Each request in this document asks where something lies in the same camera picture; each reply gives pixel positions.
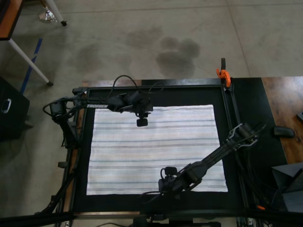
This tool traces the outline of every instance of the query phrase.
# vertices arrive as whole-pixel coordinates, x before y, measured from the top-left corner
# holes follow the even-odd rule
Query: computer mouse
[[[295,133],[294,130],[286,127],[276,126],[274,127],[274,135],[280,137],[293,138]]]

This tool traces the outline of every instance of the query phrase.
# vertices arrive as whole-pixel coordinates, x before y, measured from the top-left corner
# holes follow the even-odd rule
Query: wooden tabletop
[[[20,16],[23,0],[10,0],[10,5],[0,23],[0,40],[9,40]]]
[[[141,80],[135,80],[140,86]],[[263,78],[263,86],[270,104],[272,115],[277,126],[292,128],[296,136],[293,139],[281,138],[281,143],[289,164],[303,162],[303,123],[296,115],[303,111],[303,77],[285,78]],[[111,87],[114,81],[83,81],[83,87]],[[116,86],[133,86],[130,80],[119,80]],[[83,122],[84,110],[80,111],[77,128]],[[73,150],[72,157],[76,157],[78,150]],[[75,158],[71,159],[71,168],[74,167]],[[70,184],[64,202],[63,211],[69,211],[72,194],[72,183]],[[96,212],[94,215],[108,214],[108,212]]]
[[[263,78],[263,86],[277,126],[291,128],[295,138],[281,138],[289,164],[303,162],[303,77]]]

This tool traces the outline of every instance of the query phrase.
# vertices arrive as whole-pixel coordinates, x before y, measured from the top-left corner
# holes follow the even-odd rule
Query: cabinet handle
[[[4,110],[4,105],[5,105],[6,102],[8,102],[9,104],[7,105],[6,110]],[[2,103],[2,107],[1,107],[1,113],[4,113],[4,114],[8,113],[8,111],[10,109],[10,105],[11,105],[11,99],[10,98],[8,98],[7,100],[4,100],[4,102]]]

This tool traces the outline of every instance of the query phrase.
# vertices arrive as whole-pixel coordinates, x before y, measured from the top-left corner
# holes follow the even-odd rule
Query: water stain
[[[163,49],[173,50],[177,49],[179,45],[179,40],[173,37],[165,37],[161,40],[160,43]]]
[[[195,71],[192,60],[180,52],[160,53],[156,62],[161,73],[169,78],[191,77]]]
[[[200,54],[200,45],[191,39],[185,39],[180,43],[178,50],[189,58],[197,58]]]
[[[80,73],[93,73],[102,67],[102,61],[99,57],[100,45],[90,44],[83,46],[78,50],[74,57],[74,65]]]
[[[129,54],[117,54],[115,56],[115,61],[119,65],[119,67],[125,72],[125,74],[131,74],[130,65],[132,63],[132,57]]]
[[[130,46],[146,47],[155,43],[162,36],[162,33],[160,27],[133,31],[126,35],[125,43]]]
[[[172,37],[165,37],[160,43],[163,49],[169,49],[156,57],[161,73],[171,79],[192,77],[195,72],[193,60],[200,54],[200,45],[191,39],[179,42]]]

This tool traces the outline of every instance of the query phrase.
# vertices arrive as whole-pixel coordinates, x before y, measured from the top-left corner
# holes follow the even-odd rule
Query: white table leg
[[[39,76],[41,76],[41,78],[47,83],[48,86],[53,85],[52,82],[48,80],[48,78],[40,71],[40,69],[38,69],[38,67],[29,59],[29,57],[27,57],[27,55],[12,39],[9,40],[9,44],[12,46],[12,48],[14,48],[15,51],[18,52],[18,54],[20,54],[20,56],[30,65],[30,67],[32,67]]]
[[[63,25],[66,26],[66,21],[63,20],[63,17],[61,16],[56,4],[54,3],[53,0],[45,0],[46,3],[48,4],[49,8],[51,8],[51,11],[54,13],[56,19]]]

